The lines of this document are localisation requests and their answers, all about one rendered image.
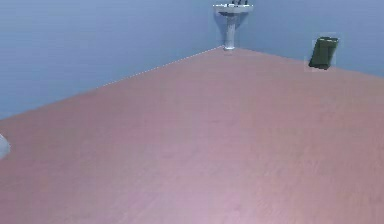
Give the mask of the dark green bin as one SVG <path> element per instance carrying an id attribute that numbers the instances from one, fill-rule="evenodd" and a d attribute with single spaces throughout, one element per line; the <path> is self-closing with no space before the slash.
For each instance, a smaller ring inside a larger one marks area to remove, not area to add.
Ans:
<path id="1" fill-rule="evenodd" d="M 316 40 L 308 66 L 328 70 L 331 67 L 331 62 L 338 43 L 339 39 L 335 37 L 319 37 Z"/>

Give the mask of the white toilet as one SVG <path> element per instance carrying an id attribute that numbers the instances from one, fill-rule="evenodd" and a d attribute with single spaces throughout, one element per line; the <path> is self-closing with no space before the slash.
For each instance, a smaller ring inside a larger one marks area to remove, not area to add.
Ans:
<path id="1" fill-rule="evenodd" d="M 10 143 L 8 140 L 0 134 L 0 160 L 5 158 L 11 150 Z"/>

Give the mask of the white pedestal sink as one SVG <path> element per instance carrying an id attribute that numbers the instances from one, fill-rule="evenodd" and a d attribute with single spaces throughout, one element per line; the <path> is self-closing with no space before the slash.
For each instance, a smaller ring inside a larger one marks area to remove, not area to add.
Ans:
<path id="1" fill-rule="evenodd" d="M 216 13 L 224 16 L 227 21 L 224 49 L 227 51 L 234 50 L 237 17 L 252 12 L 254 6 L 249 4 L 249 0 L 231 0 L 230 3 L 215 4 L 213 9 Z"/>

